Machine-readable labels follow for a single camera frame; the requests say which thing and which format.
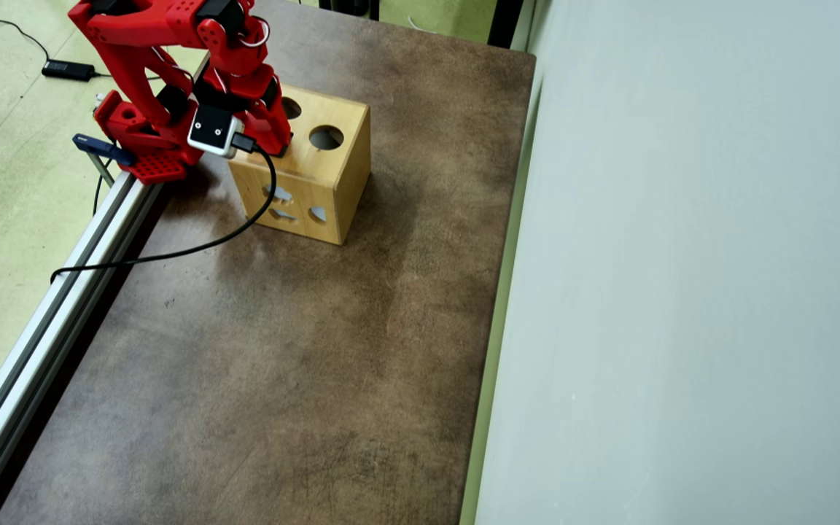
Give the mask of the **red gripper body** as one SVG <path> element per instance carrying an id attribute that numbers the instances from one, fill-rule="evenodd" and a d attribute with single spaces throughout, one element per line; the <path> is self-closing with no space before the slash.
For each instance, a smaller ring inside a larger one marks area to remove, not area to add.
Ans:
<path id="1" fill-rule="evenodd" d="M 273 67 L 261 63 L 250 74 L 220 72 L 207 63 L 194 81 L 193 96 L 200 111 L 282 120 L 282 87 Z"/>

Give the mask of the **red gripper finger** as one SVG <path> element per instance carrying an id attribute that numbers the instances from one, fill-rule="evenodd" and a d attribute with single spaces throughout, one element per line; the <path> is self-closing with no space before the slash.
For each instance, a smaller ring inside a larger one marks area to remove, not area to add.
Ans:
<path id="1" fill-rule="evenodd" d="M 264 120 L 268 124 L 268 138 L 264 149 L 271 157 L 280 158 L 289 149 L 293 137 L 283 103 L 273 102 L 270 106 L 265 106 Z"/>
<path id="2" fill-rule="evenodd" d="M 241 111 L 239 120 L 243 123 L 243 134 L 247 134 L 263 152 L 269 153 L 269 122 L 267 114 L 263 111 L 253 109 Z"/>

